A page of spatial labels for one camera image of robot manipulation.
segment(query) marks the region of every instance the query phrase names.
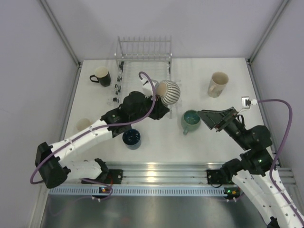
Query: white tabletop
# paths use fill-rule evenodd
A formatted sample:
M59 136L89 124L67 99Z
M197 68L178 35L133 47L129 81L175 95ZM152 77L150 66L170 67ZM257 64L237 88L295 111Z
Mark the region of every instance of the white tabletop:
M112 83L116 80L118 69L115 60L85 60L83 62L66 137L77 133L76 123L81 118L92 122L100 119L113 109L108 104L113 97L113 85L102 87L92 83L89 76L99 66L109 68ZM211 75L222 71L229 76L229 83L218 98L207 95ZM194 132L183 135L180 119L189 110L224 110L235 107L241 109L241 97L255 98L250 75L244 58L186 58L173 59L171 78L181 85L181 99L173 108L173 118L161 120L147 118L134 124L133 128L141 133L142 144L137 150L129 150L122 141L122 135L102 142L75 160L101 158L106 162L180 162L205 163L226 162L239 158L244 151L227 133L211 131L204 123ZM258 106L242 113L246 128L263 124Z

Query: green mug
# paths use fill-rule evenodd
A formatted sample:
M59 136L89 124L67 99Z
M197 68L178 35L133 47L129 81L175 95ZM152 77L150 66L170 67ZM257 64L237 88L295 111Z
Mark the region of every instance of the green mug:
M182 115L180 123L184 129L183 134L187 135L188 132L193 132L198 129L201 121L197 111L188 110Z

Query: beige cup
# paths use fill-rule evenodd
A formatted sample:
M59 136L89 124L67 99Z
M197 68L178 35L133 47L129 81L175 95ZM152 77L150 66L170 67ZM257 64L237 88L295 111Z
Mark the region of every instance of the beige cup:
M229 81L228 75L223 72L215 72L210 80L208 95L216 98L223 92Z
M83 131L85 128L91 126L91 121L87 118L83 118L80 119L77 123L76 123L76 129L78 131Z

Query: white wall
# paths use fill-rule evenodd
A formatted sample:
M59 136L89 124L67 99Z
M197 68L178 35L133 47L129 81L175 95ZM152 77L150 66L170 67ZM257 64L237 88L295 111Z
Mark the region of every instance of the white wall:
M250 57L281 0L47 0L81 59L117 36L172 35L174 57Z
M75 73L37 0L1 1L1 228L24 228L29 222L37 195L29 183L36 149L58 140Z
M303 0L291 1L253 65L262 97L287 100L293 108L293 124L283 151L282 162L292 167L302 198L304 197L303 9ZM288 110L283 104L266 106L272 134L280 143L288 121Z

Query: black mug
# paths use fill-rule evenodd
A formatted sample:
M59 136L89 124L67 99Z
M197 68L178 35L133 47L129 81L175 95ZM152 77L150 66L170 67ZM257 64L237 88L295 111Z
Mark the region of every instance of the black mug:
M107 87L111 83L111 76L108 68L101 66L96 68L94 75L90 76L91 82L100 83L102 86Z

